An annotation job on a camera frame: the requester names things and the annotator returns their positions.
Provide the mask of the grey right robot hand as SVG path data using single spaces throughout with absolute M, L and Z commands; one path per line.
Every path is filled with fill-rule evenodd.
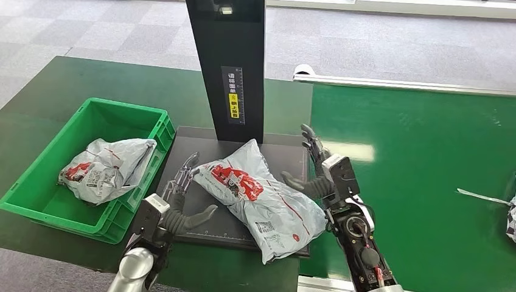
M 315 178 L 304 182 L 300 179 L 294 178 L 289 172 L 282 171 L 281 177 L 284 183 L 297 190 L 313 200 L 330 195 L 334 192 L 333 184 L 325 177 L 324 170 L 322 167 L 323 161 L 329 158 L 331 152 L 323 146 L 320 138 L 315 134 L 313 129 L 307 124 L 301 125 L 302 136 L 305 141 L 302 142 L 302 146 L 308 151 L 310 158 L 315 166 Z

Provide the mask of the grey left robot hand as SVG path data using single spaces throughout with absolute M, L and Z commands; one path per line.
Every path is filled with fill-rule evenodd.
M 167 183 L 163 191 L 162 197 L 168 202 L 170 209 L 166 212 L 161 226 L 172 235 L 185 234 L 187 231 L 195 229 L 209 221 L 218 209 L 218 206 L 211 204 L 200 213 L 194 215 L 183 214 L 187 189 L 194 175 L 198 173 L 195 166 L 199 158 L 199 152 L 192 153 L 184 161 L 175 177 Z

